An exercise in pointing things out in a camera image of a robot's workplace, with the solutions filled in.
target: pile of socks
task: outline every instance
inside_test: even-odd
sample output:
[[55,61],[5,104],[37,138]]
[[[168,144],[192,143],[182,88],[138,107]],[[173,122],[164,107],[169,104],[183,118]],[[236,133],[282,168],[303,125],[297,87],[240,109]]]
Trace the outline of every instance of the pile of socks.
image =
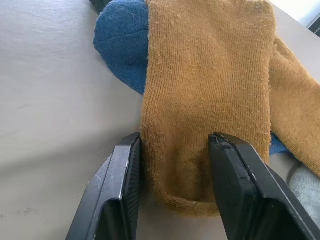
[[218,213],[207,149],[215,131],[251,143],[266,163],[289,149],[308,166],[292,175],[292,191],[301,202],[312,190],[320,195],[302,187],[319,181],[320,86],[275,36],[269,3],[113,0],[97,20],[94,46],[122,82],[144,94],[144,161],[169,209]]

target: white table surface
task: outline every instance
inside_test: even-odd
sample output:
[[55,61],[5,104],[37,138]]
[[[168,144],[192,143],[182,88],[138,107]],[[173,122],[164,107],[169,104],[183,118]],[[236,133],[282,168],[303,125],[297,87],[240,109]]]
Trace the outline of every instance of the white table surface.
[[[320,79],[320,38],[275,9],[277,33]],[[0,239],[64,239],[112,146],[139,130],[142,96],[93,46],[88,0],[0,1]],[[276,155],[285,177],[292,162]],[[219,217],[184,218],[145,199],[137,240],[223,240]]]

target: blue sock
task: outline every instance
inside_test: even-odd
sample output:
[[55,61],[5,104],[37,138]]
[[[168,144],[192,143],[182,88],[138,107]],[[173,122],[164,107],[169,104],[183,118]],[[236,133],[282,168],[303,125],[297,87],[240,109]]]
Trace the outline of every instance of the blue sock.
[[[148,67],[149,12],[144,0],[113,0],[96,22],[94,47],[113,74],[143,95]],[[270,155],[289,153],[271,134]]]

